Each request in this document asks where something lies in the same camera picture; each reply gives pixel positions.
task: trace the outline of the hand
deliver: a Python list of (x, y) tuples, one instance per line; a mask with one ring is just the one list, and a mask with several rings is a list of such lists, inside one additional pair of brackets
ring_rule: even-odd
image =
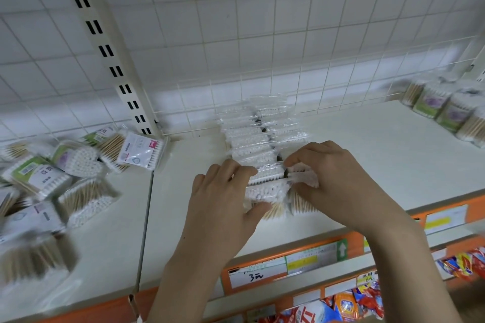
[(258, 171), (234, 160), (212, 165), (192, 184), (185, 227), (175, 254), (193, 258), (194, 253), (208, 265), (222, 269), (254, 233), (271, 204), (259, 203), (244, 213), (243, 201), (249, 178)]
[(319, 188), (304, 183), (294, 190), (336, 222), (368, 236), (383, 224), (411, 218), (365, 172), (354, 156), (332, 141), (308, 143), (286, 159), (288, 167), (302, 162), (317, 174)]

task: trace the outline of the barcode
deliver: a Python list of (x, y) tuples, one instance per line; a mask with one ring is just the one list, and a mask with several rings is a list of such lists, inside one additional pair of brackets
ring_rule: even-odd
[(27, 166), (25, 166), (21, 171), (19, 171), (19, 173), (21, 175), (25, 175), (26, 173), (31, 172), (34, 168), (36, 168), (38, 166), (39, 166), (39, 164), (32, 162), (32, 163), (28, 164)]

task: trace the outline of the white tiled wall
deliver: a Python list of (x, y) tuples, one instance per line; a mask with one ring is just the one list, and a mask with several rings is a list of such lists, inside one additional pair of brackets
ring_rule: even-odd
[[(164, 131), (183, 136), (253, 94), (307, 115), (394, 99), (485, 42), (485, 0), (107, 1)], [(128, 118), (72, 7), (0, 0), (0, 140)]]

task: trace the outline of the right hand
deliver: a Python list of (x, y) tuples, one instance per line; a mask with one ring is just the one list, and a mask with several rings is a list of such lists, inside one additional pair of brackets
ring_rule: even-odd
[(317, 174), (319, 188), (296, 183), (294, 190), (336, 222), (369, 237), (382, 231), (383, 224), (412, 220), (354, 156), (335, 142), (308, 143), (289, 155), (284, 164), (290, 167), (299, 162)]

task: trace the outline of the left hand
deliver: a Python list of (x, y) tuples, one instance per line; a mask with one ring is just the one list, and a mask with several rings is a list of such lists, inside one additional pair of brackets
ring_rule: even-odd
[(244, 213), (245, 189), (256, 173), (254, 167), (226, 160), (222, 165), (211, 165), (205, 175), (198, 174), (174, 255), (194, 258), (195, 253), (219, 270), (234, 258), (271, 209), (269, 203), (258, 203)]

